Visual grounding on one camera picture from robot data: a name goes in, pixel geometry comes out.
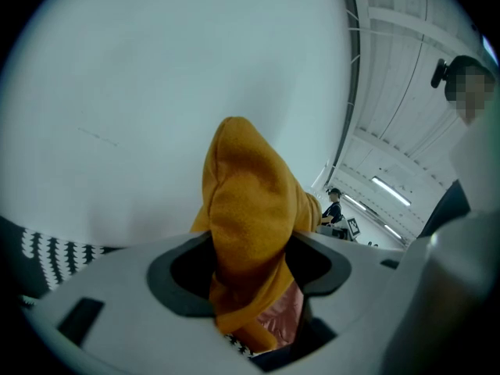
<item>black and white patterned fabric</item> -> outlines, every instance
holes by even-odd
[[[48,291],[57,287],[104,254],[118,250],[64,241],[35,230],[18,227],[0,217],[2,253],[19,285],[20,304],[30,308]],[[255,355],[231,334],[225,338],[246,358]]]

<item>ceiling beam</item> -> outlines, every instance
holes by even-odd
[[[463,41],[449,34],[445,30],[442,30],[440,27],[437,27],[436,25],[433,25],[432,23],[429,23],[427,21],[421,20],[416,16],[410,16],[408,14],[396,12],[392,9],[369,7],[368,17],[371,20],[393,23],[394,25],[398,25],[399,27],[414,30],[419,34],[423,34],[428,38],[441,43],[447,48],[450,48],[457,55],[469,55],[481,62],[483,65],[486,65],[486,63],[483,62],[477,52],[467,46]]]
[[[356,0],[358,9],[358,22],[361,28],[370,28],[370,18],[368,17],[368,0]],[[370,84],[370,60],[371,60],[371,36],[366,32],[359,32],[359,77],[356,90],[354,106],[352,108],[352,117],[349,124],[345,142],[342,146],[337,162],[334,164],[334,170],[330,179],[333,180],[337,174],[338,167],[342,164],[351,141],[352,132],[357,127],[361,112],[365,108],[365,100]]]
[[[405,170],[410,172],[413,176],[422,178],[422,180],[429,186],[435,193],[443,194],[446,188],[442,186],[437,180],[435,180],[427,171],[425,171],[416,162],[410,159],[407,155],[404,155],[399,150],[396,150],[388,143],[385,143],[378,137],[365,132],[364,130],[356,129],[352,134],[352,137],[371,148],[375,148],[377,151],[385,154],[386,156],[395,160],[398,165],[403,167]]]
[[[347,166],[342,166],[341,168],[338,168],[338,170],[341,171],[341,172],[343,172],[343,173],[345,173],[346,175],[348,175],[352,179],[357,180],[360,184],[362,184],[363,186],[366,186],[367,188],[369,188],[373,193],[378,192],[378,186],[377,185],[375,185],[373,182],[370,182],[369,180],[367,180],[362,175],[359,175],[354,170],[351,170]]]

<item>black slot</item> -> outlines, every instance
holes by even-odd
[[[387,268],[391,268],[392,270],[395,270],[398,268],[399,261],[395,261],[393,259],[385,259],[380,263],[383,266],[386,266]]]
[[[102,307],[104,307],[103,302],[92,298],[82,298],[66,315],[57,329],[75,345],[81,346]]]

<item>orange cloth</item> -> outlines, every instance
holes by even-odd
[[[210,301],[216,325],[254,352],[276,347],[257,316],[280,298],[293,276],[284,247],[293,230],[315,230],[318,201],[245,118],[226,118],[203,168],[203,207],[191,232],[210,230],[217,255]]]

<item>dark shirt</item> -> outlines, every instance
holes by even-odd
[[[469,211],[467,197],[456,180],[436,205],[419,238],[431,236],[441,225],[459,216],[465,216]]]
[[[327,211],[323,213],[323,218],[327,218],[328,216],[332,216],[333,219],[330,223],[336,223],[341,220],[342,212],[341,212],[341,203],[335,202],[330,207],[327,208]]]

